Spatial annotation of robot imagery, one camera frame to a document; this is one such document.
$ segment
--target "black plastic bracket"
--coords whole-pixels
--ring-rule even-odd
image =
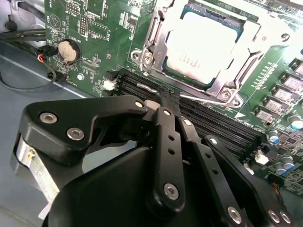
[[[54,114],[57,121],[42,122],[43,113]],[[23,111],[19,132],[29,146],[61,164],[73,165],[83,159],[100,132],[105,135],[113,122],[122,124],[128,117],[142,118],[146,113],[145,104],[134,96],[33,103]],[[67,136],[70,128],[81,129],[84,138],[70,139]]]

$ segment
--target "cable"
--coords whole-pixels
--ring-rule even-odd
[[[3,32],[0,33],[0,39],[10,39],[10,38],[18,38],[23,36],[33,36],[33,35],[45,35],[45,29],[30,29],[23,31],[15,31],[15,32]]]
[[[18,2],[18,7],[35,15],[36,18],[45,23],[45,15],[27,2]]]
[[[42,85],[42,86],[39,86],[39,87],[33,87],[33,88],[18,88],[18,87],[13,87],[13,86],[7,84],[7,83],[3,80],[2,75],[1,75],[1,71],[0,71],[0,83],[1,83],[4,87],[6,87],[7,89],[10,89],[10,90],[13,90],[13,91],[30,92],[30,91],[38,91],[38,90],[44,89],[44,88],[50,86],[51,84],[53,84],[53,83],[56,81],[56,79],[57,79],[57,73],[56,73],[56,71],[55,71],[49,64],[47,64],[46,62],[44,62],[44,61],[42,62],[42,61],[41,61],[41,63],[44,64],[44,65],[52,72],[52,74],[53,74],[52,80],[49,81],[49,82],[48,82],[47,84],[45,84],[45,85]]]
[[[45,41],[45,40],[46,40],[45,35],[31,35],[31,36],[3,39],[3,41],[5,42]]]

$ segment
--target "black dimm slot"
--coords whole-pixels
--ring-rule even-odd
[[[137,84],[145,84],[153,89],[158,89],[160,86],[146,77],[132,74],[125,69],[116,72],[116,74],[118,80],[114,95],[135,95],[144,101],[153,100],[155,94],[137,87]],[[250,154],[259,145],[266,142],[265,134],[195,101],[182,98],[179,106],[181,114],[192,121],[200,137],[209,134],[217,136],[240,161],[250,157]]]

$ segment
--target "chip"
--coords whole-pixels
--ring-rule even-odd
[[[272,111],[278,111],[281,106],[282,106],[282,104],[280,104],[280,103],[278,103],[274,100],[271,100],[271,99],[269,99],[267,101],[267,103],[265,104],[265,107],[272,110]]]
[[[264,121],[268,121],[271,117],[272,117],[272,114],[271,113],[267,113],[263,110],[258,110],[257,111],[257,114],[256,114],[256,117],[264,120]]]
[[[298,90],[302,88],[302,81],[293,77],[288,77],[283,85],[286,87],[290,87],[291,89]]]
[[[303,74],[303,62],[294,71]]]
[[[209,84],[232,62],[237,37],[234,29],[188,12],[168,36],[167,66]]]
[[[291,98],[292,93],[285,91],[281,88],[278,88],[277,91],[274,93],[274,97],[281,99],[283,101],[287,101]]]

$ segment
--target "electronic component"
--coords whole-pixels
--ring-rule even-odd
[[[261,150],[257,151],[257,154],[255,155],[255,160],[257,163],[265,165],[267,162],[269,162],[268,157],[266,157]]]
[[[63,62],[68,65],[75,63],[81,57],[79,46],[71,39],[62,40],[58,45],[58,52]]]
[[[256,117],[260,118],[265,122],[267,122],[273,116],[272,113],[270,113],[270,111],[267,112],[260,108],[258,108],[255,113],[256,113]]]
[[[299,90],[302,88],[303,81],[296,79],[295,77],[289,76],[284,80],[283,85],[293,90]]]
[[[283,89],[282,87],[277,87],[273,90],[273,96],[281,99],[282,101],[288,101],[292,97],[292,93],[287,91],[286,89]]]
[[[293,138],[289,138],[288,140],[287,140],[287,143],[291,143],[291,144],[294,144],[294,143],[296,143],[297,141],[296,140],[294,140]]]
[[[275,169],[276,169],[276,174],[278,175],[283,175],[286,173],[286,169],[284,169],[282,162],[277,162],[275,164]]]
[[[269,141],[272,143],[278,143],[279,137],[278,137],[278,131],[277,130],[270,130],[268,132]]]
[[[291,64],[290,68],[300,75],[303,75],[303,61],[300,59],[295,59]]]
[[[201,30],[206,31],[210,27],[211,31],[200,35]],[[176,28],[167,40],[169,68],[203,84],[209,84],[220,70],[228,68],[238,36],[234,29],[193,12],[185,14]]]
[[[284,148],[278,148],[277,153],[280,155],[284,155],[286,154],[287,150],[285,150]]]
[[[292,129],[301,129],[303,128],[303,121],[301,117],[297,114],[292,114],[287,118],[287,121],[290,123]]]
[[[294,168],[294,161],[291,156],[285,156],[282,158],[283,168],[286,170],[291,170]]]
[[[264,104],[264,106],[272,111],[278,111],[282,104],[279,102],[276,102],[275,100],[268,99],[267,102]]]

